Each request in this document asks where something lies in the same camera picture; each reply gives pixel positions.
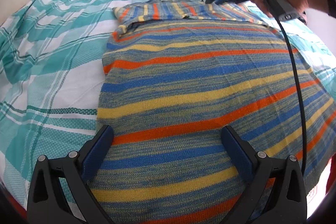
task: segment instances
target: black cable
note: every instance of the black cable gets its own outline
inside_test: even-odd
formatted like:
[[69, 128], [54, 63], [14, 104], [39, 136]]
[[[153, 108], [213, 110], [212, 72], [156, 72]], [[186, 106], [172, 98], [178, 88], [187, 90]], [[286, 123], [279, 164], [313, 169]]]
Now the black cable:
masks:
[[301, 114], [301, 127], [302, 127], [302, 165], [301, 165], [301, 173], [302, 173], [302, 175], [304, 175], [305, 169], [306, 169], [306, 162], [307, 162], [307, 129], [306, 129], [305, 108], [304, 108], [304, 105], [303, 105], [302, 93], [301, 93], [301, 88], [300, 88], [299, 76], [297, 75], [295, 59], [294, 59], [292, 47], [289, 43], [288, 36], [287, 36], [287, 34], [285, 32], [285, 29], [283, 28], [282, 24], [280, 23], [279, 17], [272, 13], [272, 8], [268, 4], [267, 0], [263, 0], [263, 1], [266, 5], [267, 9], [272, 14], [272, 16], [275, 18], [276, 22], [278, 23], [278, 25], [280, 27], [280, 30], [283, 34], [284, 39], [285, 39], [285, 42], [286, 42], [286, 45], [287, 45], [287, 48], [288, 48], [288, 52], [289, 52], [289, 57], [290, 57], [291, 63], [292, 63], [293, 75], [294, 75], [296, 91], [297, 91], [297, 96], [298, 96], [298, 101], [299, 101], [300, 114]]

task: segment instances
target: bed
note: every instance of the bed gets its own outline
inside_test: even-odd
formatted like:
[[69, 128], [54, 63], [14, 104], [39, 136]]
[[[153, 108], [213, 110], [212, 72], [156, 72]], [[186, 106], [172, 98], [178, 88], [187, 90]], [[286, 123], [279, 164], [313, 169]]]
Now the bed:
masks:
[[[32, 0], [1, 26], [0, 179], [24, 208], [37, 157], [56, 158], [79, 150], [96, 132], [105, 81], [101, 60], [119, 25], [113, 8], [146, 1]], [[278, 29], [254, 4], [245, 7]], [[300, 21], [283, 26], [291, 44], [336, 99], [335, 57]], [[320, 168], [311, 175], [310, 189], [334, 150], [329, 141], [328, 153], [318, 156]], [[67, 198], [73, 204], [68, 190]]]

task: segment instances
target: yellow stripe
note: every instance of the yellow stripe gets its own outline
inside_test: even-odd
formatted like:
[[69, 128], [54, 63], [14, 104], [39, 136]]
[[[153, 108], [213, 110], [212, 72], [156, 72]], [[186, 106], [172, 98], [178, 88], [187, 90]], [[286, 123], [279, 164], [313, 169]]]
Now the yellow stripe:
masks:
[[[331, 106], [333, 101], [334, 100], [330, 98], [328, 102], [326, 102], [318, 111], [313, 114], [313, 116], [307, 121], [307, 128], [309, 128], [322, 115], [322, 113]], [[266, 150], [266, 154], [272, 157], [273, 155], [280, 152], [283, 148], [285, 148], [286, 145], [293, 142], [300, 135], [301, 129], [299, 128], [291, 135], [286, 137], [284, 140], [280, 141], [275, 146]], [[166, 196], [196, 191], [205, 187], [209, 187], [211, 185], [215, 185], [236, 175], [238, 175], [236, 168], [230, 167], [229, 169], [211, 175], [169, 185], [111, 191], [92, 189], [91, 191], [99, 202], [134, 202], [155, 198], [164, 198]]]
[[148, 15], [148, 4], [143, 6], [143, 15], [138, 17], [139, 21], [144, 21], [144, 16]]
[[[147, 30], [147, 29], [157, 29], [157, 28], [161, 28], [161, 27], [169, 27], [169, 26], [179, 26], [179, 25], [183, 25], [183, 26], [189, 26], [189, 25], [200, 25], [200, 24], [204, 24], [204, 22], [199, 22], [199, 21], [192, 21], [190, 20], [190, 22], [180, 22], [180, 23], [167, 23], [167, 24], [160, 24], [160, 25], [155, 25], [155, 26], [145, 26], [145, 27], [139, 27], [136, 29], [136, 31], [129, 31], [129, 34], [132, 34], [134, 32], [139, 32], [142, 30]], [[211, 22], [211, 25], [223, 25], [225, 24], [223, 21], [216, 21], [216, 22]], [[239, 23], [230, 23], [230, 26], [239, 26], [241, 27], [241, 22]], [[264, 28], [264, 26], [259, 26], [255, 23], [251, 23], [251, 24], [245, 24], [244, 26], [251, 26], [251, 27], [255, 27], [255, 28]]]
[[196, 191], [236, 175], [238, 175], [236, 168], [230, 167], [211, 175], [169, 185], [109, 191], [91, 189], [91, 192], [99, 202], [136, 202]]
[[[245, 18], [249, 18], [249, 22], [251, 22], [251, 20], [255, 20], [253, 18], [250, 17], [249, 13], [248, 12], [245, 12], [244, 10], [238, 10], [237, 8], [233, 7], [230, 5], [230, 9], [234, 10], [237, 14], [240, 14], [242, 15], [243, 17]], [[259, 25], [264, 25], [265, 26], [265, 22], [261, 21], [261, 20], [256, 20], [255, 22], [253, 23], [256, 23], [256, 24], [259, 24]]]
[[229, 44], [229, 43], [244, 43], [244, 44], [279, 44], [285, 45], [285, 42], [282, 41], [249, 41], [249, 40], [230, 40], [230, 39], [217, 39], [211, 41], [194, 41], [194, 42], [182, 42], [182, 43], [171, 43], [165, 46], [154, 46], [149, 44], [136, 44], [131, 45], [129, 47], [121, 48], [116, 51], [106, 52], [106, 54], [110, 54], [112, 52], [125, 52], [128, 50], [138, 50], [138, 51], [147, 51], [147, 52], [158, 52], [163, 51], [168, 48], [185, 48], [185, 47], [194, 47], [201, 45], [214, 45], [214, 44]]
[[173, 2], [172, 5], [174, 6], [175, 10], [179, 13], [181, 17], [185, 17], [185, 13], [181, 10], [177, 3]]
[[[311, 127], [311, 125], [325, 112], [328, 107], [334, 102], [333, 98], [330, 98], [328, 102], [326, 102], [319, 110], [317, 110], [308, 121], [306, 121], [307, 129]], [[292, 134], [288, 135], [286, 138], [275, 144], [274, 146], [267, 149], [265, 152], [269, 157], [272, 157], [278, 154], [281, 150], [283, 150], [287, 145], [291, 142], [295, 141], [302, 134], [301, 127], [295, 130]]]
[[114, 14], [115, 16], [117, 16], [117, 13], [119, 12], [119, 10], [121, 9], [122, 7], [117, 7], [115, 10], [114, 10]]
[[123, 29], [123, 33], [127, 32], [127, 27], [125, 25], [119, 25], [119, 27]]
[[[309, 74], [312, 69], [309, 70], [298, 70], [298, 74]], [[277, 75], [266, 76], [262, 78], [247, 80], [224, 89], [210, 90], [206, 92], [197, 92], [191, 94], [180, 94], [173, 96], [166, 96], [155, 98], [151, 100], [145, 100], [141, 102], [136, 102], [117, 108], [99, 108], [98, 117], [99, 118], [119, 118], [122, 116], [127, 116], [139, 112], [145, 112], [156, 108], [169, 107], [173, 105], [181, 104], [194, 104], [196, 102], [204, 102], [217, 100], [231, 94], [240, 92], [242, 90], [251, 89], [255, 86], [265, 85], [267, 83], [275, 82], [281, 79], [285, 79], [293, 76], [293, 71], [279, 73]]]

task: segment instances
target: blue gripper pad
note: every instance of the blue gripper pad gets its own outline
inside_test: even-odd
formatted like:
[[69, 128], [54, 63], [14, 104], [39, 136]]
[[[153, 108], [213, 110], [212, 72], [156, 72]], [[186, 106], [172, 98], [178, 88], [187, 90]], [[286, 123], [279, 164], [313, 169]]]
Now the blue gripper pad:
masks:
[[225, 2], [230, 2], [230, 0], [215, 0], [215, 4], [216, 5], [221, 5], [221, 4], [225, 3]]
[[100, 168], [106, 153], [111, 147], [113, 141], [113, 129], [108, 126], [96, 141], [95, 145], [89, 151], [82, 164], [82, 180], [86, 183], [92, 179]]
[[253, 180], [252, 163], [236, 139], [227, 128], [221, 132], [221, 141], [241, 178], [247, 182]]

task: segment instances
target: red object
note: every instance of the red object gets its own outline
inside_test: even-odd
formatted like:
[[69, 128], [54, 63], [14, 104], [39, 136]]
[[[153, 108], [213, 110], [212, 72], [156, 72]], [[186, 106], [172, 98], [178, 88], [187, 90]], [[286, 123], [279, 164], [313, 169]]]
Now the red object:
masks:
[[331, 158], [330, 175], [326, 187], [327, 193], [335, 180], [336, 180], [336, 154]]
[[8, 201], [13, 205], [15, 210], [19, 213], [19, 215], [22, 218], [27, 219], [27, 211], [20, 205], [20, 203], [18, 203], [7, 190], [5, 190], [5, 195], [7, 196]]

